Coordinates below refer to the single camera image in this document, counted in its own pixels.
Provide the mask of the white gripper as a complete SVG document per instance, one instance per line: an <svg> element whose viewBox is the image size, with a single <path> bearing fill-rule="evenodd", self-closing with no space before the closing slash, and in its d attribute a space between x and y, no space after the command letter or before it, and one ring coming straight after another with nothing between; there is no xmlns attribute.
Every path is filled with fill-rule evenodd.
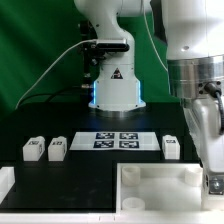
<svg viewBox="0 0 224 224"><path fill-rule="evenodd" d="M224 174L224 134L218 102L208 96L187 100L183 108L197 155L208 175Z"/></svg>

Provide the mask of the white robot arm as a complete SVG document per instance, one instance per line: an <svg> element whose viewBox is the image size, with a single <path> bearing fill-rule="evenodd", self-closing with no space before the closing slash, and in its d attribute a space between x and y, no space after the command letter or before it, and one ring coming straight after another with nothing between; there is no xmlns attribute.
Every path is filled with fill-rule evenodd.
<svg viewBox="0 0 224 224"><path fill-rule="evenodd" d="M224 0L74 0L93 26L101 53L90 106L129 112L145 106L134 73L135 41L119 17L153 16L167 44L169 91L181 99L204 173L224 175Z"/></svg>

